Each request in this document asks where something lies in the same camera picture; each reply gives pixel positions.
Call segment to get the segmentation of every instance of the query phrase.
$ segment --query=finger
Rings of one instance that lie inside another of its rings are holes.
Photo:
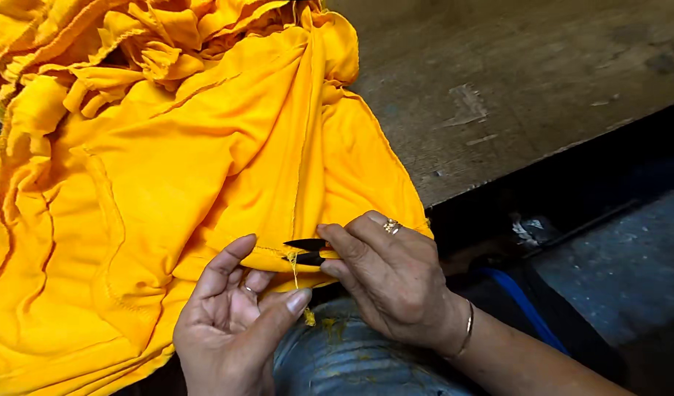
[[[284,293],[241,335],[248,365],[263,363],[274,353],[281,338],[303,313],[312,297],[310,289]]]
[[[361,284],[376,286],[383,280],[386,271],[391,270],[372,248],[351,236],[339,224],[318,225],[317,233],[330,242]]]
[[[290,292],[285,292],[285,293],[277,293],[277,292],[271,292],[271,293],[266,293],[261,301],[259,301],[259,312],[266,311],[269,309],[272,305],[274,305],[277,301],[282,301],[283,298],[285,298],[286,293],[292,293],[293,291],[291,290]]]
[[[272,271],[260,271],[253,269],[249,272],[246,279],[244,280],[244,286],[251,289],[251,292],[254,294],[259,294],[266,289],[266,286],[269,285],[271,279],[276,275]]]
[[[377,211],[368,211],[364,213],[364,216],[368,217],[369,219],[373,220],[377,224],[383,228],[385,224],[388,222],[388,217],[385,215],[377,212]],[[427,238],[425,235],[422,235],[420,232],[417,232],[416,230],[413,230],[412,228],[404,227],[401,226],[398,231],[395,234],[392,234],[391,236],[406,242],[411,238]]]
[[[354,297],[362,318],[377,318],[378,310],[374,306],[374,301],[367,289],[359,283],[359,280],[352,274],[349,267],[342,260],[325,260],[320,265],[320,271],[340,280],[340,283]]]
[[[227,277],[227,286],[225,290],[234,290],[239,286],[239,283],[242,281],[242,276],[244,276],[244,267],[237,265],[232,273]]]
[[[352,274],[347,264],[342,260],[325,260],[320,265],[320,271],[339,279],[342,286],[355,300],[370,300],[364,286]]]
[[[256,245],[256,235],[249,234],[235,239],[222,249],[202,270],[190,300],[202,300],[224,292],[229,275],[242,259],[251,253],[254,245]]]
[[[350,235],[366,243],[391,266],[403,264],[404,261],[412,259],[403,241],[386,232],[382,224],[371,220],[369,212],[350,221],[344,229]]]

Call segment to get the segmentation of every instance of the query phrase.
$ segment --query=gold bangle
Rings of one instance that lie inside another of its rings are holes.
[[[462,347],[459,348],[459,352],[455,355],[455,358],[458,358],[462,356],[465,351],[466,347],[469,346],[469,341],[472,339],[472,332],[473,332],[473,304],[471,301],[467,300],[466,302],[469,303],[469,320],[466,322],[466,337],[464,342],[462,342]]]

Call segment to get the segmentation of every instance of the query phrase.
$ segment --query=yellow thread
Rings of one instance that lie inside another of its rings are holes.
[[[293,268],[293,280],[296,282],[296,289],[297,287],[297,272],[296,272],[296,265],[297,265],[297,253],[291,252],[289,253],[289,262],[290,262],[290,267]]]
[[[296,289],[298,288],[297,286],[297,271],[296,271],[296,265],[297,265],[297,253],[291,252],[288,254],[288,259],[290,262],[290,267],[293,269],[293,280],[296,282]],[[315,314],[310,310],[310,308],[305,308],[305,311],[303,311],[303,315],[305,316],[305,324],[308,326],[313,326],[315,327]]]

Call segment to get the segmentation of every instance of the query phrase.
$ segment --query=wooden table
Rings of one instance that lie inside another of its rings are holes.
[[[674,103],[674,0],[326,3],[426,206]]]

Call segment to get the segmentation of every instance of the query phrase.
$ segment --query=ring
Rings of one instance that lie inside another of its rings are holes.
[[[391,235],[395,235],[400,228],[403,227],[398,221],[389,219],[386,224],[384,224],[384,230]]]

